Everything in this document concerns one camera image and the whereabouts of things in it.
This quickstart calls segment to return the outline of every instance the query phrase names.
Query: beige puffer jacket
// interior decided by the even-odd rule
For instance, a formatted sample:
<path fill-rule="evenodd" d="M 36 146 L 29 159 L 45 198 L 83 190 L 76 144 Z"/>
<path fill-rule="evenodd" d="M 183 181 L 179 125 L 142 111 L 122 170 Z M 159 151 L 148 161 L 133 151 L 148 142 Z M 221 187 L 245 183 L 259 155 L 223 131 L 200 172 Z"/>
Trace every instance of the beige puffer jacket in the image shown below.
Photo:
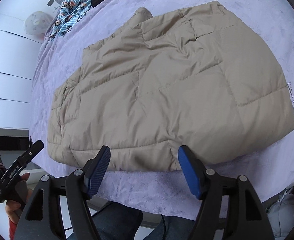
<path fill-rule="evenodd" d="M 82 66 L 55 92 L 48 151 L 82 167 L 108 145 L 110 170 L 174 171 L 183 144 L 219 163 L 293 129 L 281 66 L 214 1 L 157 17 L 139 8 L 85 49 Z"/>

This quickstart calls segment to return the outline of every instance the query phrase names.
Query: blue gripper pad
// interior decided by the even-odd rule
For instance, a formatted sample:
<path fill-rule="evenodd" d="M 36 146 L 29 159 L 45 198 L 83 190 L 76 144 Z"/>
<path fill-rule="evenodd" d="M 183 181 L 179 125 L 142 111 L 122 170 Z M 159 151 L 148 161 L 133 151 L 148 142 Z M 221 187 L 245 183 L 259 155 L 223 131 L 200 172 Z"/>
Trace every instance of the blue gripper pad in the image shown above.
<path fill-rule="evenodd" d="M 200 199 L 201 190 L 199 178 L 185 153 L 184 146 L 178 149 L 178 161 L 183 170 L 190 192 L 195 195 L 197 199 Z"/>
<path fill-rule="evenodd" d="M 94 162 L 88 168 L 86 174 L 89 174 L 89 177 L 85 176 L 85 185 L 87 186 L 87 195 L 92 198 L 97 194 L 99 187 L 103 181 L 106 170 L 110 162 L 110 149 L 108 146 L 103 146 L 99 153 L 97 154 Z"/>

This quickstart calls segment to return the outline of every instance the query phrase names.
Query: ribbed blue rubber pad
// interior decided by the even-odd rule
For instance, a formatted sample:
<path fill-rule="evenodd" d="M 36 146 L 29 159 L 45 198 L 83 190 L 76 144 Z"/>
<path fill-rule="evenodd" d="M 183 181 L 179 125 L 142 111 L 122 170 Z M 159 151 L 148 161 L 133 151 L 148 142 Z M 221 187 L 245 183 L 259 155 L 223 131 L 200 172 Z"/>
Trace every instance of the ribbed blue rubber pad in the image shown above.
<path fill-rule="evenodd" d="M 90 198 L 96 195 L 99 190 L 99 187 L 108 168 L 110 157 L 110 149 L 107 147 L 89 179 L 87 195 Z"/>
<path fill-rule="evenodd" d="M 190 192 L 199 199 L 201 196 L 199 178 L 194 172 L 194 169 L 182 147 L 178 149 L 178 161 L 183 170 Z"/>

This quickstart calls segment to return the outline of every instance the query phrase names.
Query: dark blue pants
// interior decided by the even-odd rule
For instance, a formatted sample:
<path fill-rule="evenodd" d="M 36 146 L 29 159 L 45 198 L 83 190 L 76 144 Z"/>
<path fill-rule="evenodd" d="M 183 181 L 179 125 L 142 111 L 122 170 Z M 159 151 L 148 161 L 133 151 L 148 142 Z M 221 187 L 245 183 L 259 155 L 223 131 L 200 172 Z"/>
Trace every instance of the dark blue pants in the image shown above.
<path fill-rule="evenodd" d="M 166 217 L 165 240 L 187 240 L 194 221 L 179 218 Z M 143 212 L 126 207 L 116 202 L 107 202 L 100 212 L 93 216 L 93 221 L 102 240 L 134 240 L 136 231 L 143 221 Z M 162 240 L 164 225 L 159 225 L 144 240 Z M 68 240 L 77 240 L 74 234 Z"/>

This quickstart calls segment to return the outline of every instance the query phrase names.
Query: white fan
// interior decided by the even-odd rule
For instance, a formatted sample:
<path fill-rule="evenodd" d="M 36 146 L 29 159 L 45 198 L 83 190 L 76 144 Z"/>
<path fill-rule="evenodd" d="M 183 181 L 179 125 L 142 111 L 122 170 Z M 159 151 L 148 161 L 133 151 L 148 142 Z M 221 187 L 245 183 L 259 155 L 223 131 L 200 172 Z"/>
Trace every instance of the white fan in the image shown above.
<path fill-rule="evenodd" d="M 29 35 L 38 35 L 46 32 L 52 19 L 42 11 L 36 11 L 25 20 L 25 32 Z"/>

